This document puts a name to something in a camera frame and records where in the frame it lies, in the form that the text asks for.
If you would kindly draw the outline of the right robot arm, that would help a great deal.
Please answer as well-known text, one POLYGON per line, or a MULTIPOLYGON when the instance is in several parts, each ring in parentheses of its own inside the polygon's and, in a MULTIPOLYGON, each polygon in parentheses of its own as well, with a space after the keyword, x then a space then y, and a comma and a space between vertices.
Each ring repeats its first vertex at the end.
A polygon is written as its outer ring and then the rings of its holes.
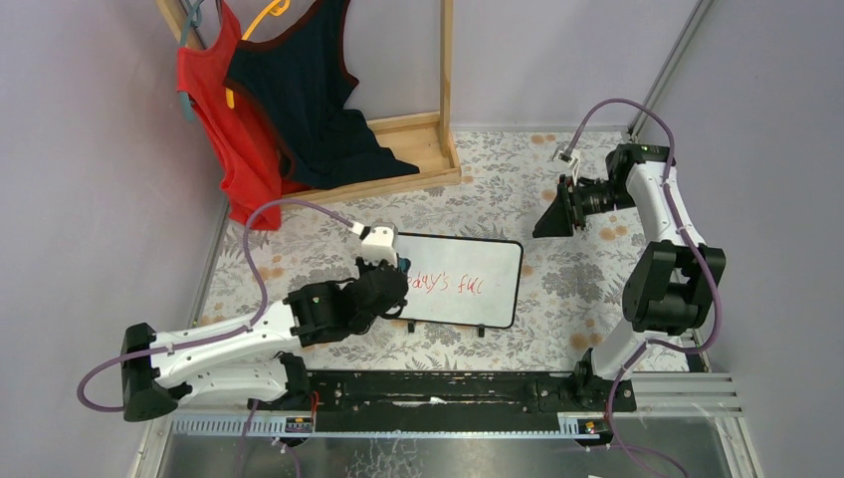
POLYGON ((566 163, 555 197, 534 225, 535 238, 571 237, 590 215, 636 209, 646 247, 622 290, 622 320, 578 364, 588 384, 622 380, 651 345, 699 328, 720 301, 715 293, 727 264, 723 250, 706 244, 685 208, 676 162, 668 146, 624 143, 606 157, 604 179, 579 174, 580 155, 559 147, 566 163))

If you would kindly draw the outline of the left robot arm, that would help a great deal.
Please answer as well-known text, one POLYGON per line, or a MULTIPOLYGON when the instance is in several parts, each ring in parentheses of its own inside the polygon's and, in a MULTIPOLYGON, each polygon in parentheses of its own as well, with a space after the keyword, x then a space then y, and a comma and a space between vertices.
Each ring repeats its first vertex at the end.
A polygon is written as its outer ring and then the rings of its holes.
POLYGON ((127 328, 123 419, 151 420, 190 402, 306 397, 311 389, 299 351, 363 335, 407 304, 409 259, 356 265, 358 277, 303 286, 270 305, 257 323, 240 318, 176 333, 158 333, 147 323, 127 328))

